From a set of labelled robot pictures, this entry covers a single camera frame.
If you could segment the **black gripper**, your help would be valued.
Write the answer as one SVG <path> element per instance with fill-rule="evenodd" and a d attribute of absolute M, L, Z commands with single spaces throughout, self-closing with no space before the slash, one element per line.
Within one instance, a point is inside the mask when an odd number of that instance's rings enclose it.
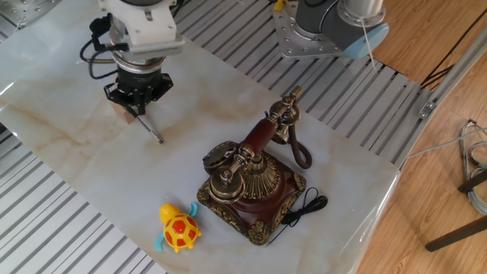
<path fill-rule="evenodd" d="M 172 79 L 168 74 L 161 73 L 161 70 L 137 74 L 119 68 L 116 83 L 107 84 L 103 91 L 108 100 L 124 107 L 130 113 L 145 115 L 146 106 L 152 101 L 159 100 L 172 87 Z M 134 97 L 130 95 L 135 89 L 138 89 L 138 106 Z"/>

